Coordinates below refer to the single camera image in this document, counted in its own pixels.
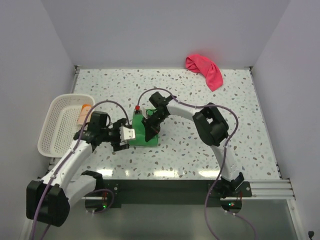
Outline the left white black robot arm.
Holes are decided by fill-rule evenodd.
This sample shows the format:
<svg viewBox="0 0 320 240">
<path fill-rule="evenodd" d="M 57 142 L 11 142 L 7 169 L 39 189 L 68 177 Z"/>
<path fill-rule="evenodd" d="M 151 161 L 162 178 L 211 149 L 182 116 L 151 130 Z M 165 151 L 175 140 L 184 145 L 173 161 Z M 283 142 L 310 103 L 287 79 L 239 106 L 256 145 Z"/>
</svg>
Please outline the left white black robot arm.
<svg viewBox="0 0 320 240">
<path fill-rule="evenodd" d="M 102 143 L 110 143 L 113 151 L 129 148 L 136 133 L 126 118 L 107 125 L 108 115 L 94 111 L 84 130 L 78 131 L 68 152 L 40 180 L 32 180 L 26 188 L 26 217 L 55 227 L 67 219 L 71 207 L 90 193 L 99 196 L 104 190 L 102 174 L 84 171 L 79 179 L 74 175 Z"/>
</svg>

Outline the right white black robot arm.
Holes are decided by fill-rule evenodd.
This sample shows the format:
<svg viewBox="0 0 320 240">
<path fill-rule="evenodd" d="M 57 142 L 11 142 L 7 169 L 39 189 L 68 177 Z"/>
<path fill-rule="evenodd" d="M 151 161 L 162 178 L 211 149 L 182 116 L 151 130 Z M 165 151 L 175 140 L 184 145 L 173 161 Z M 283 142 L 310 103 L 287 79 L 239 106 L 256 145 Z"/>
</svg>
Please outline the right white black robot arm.
<svg viewBox="0 0 320 240">
<path fill-rule="evenodd" d="M 235 129 L 228 133 L 229 125 L 219 109 L 226 110 L 235 115 L 229 108 L 208 103 L 203 106 L 195 106 L 179 101 L 170 94 L 162 96 L 158 91 L 151 95 L 149 102 L 155 107 L 154 112 L 148 115 L 142 113 L 141 120 L 145 129 L 145 141 L 150 141 L 161 130 L 161 123 L 170 115 L 178 116 L 194 123 L 200 140 L 209 146 L 219 164 L 223 192 L 230 197 L 235 196 L 241 190 L 244 176 L 237 167 L 232 153 L 228 153 L 227 147 L 239 127 L 239 120 L 235 118 Z"/>
</svg>

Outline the green towel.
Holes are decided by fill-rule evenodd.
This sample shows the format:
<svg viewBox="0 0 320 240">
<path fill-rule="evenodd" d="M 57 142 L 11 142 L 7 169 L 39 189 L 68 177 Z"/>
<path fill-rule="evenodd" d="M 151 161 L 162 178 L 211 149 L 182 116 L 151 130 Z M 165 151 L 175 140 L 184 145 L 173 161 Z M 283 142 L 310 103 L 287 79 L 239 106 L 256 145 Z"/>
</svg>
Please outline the green towel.
<svg viewBox="0 0 320 240">
<path fill-rule="evenodd" d="M 158 145 L 159 136 L 156 135 L 151 140 L 146 141 L 145 126 L 142 121 L 145 117 L 150 117 L 154 112 L 154 109 L 140 108 L 138 112 L 134 112 L 132 116 L 132 127 L 135 130 L 135 139 L 130 140 L 129 144 L 135 147 L 156 147 Z"/>
</svg>

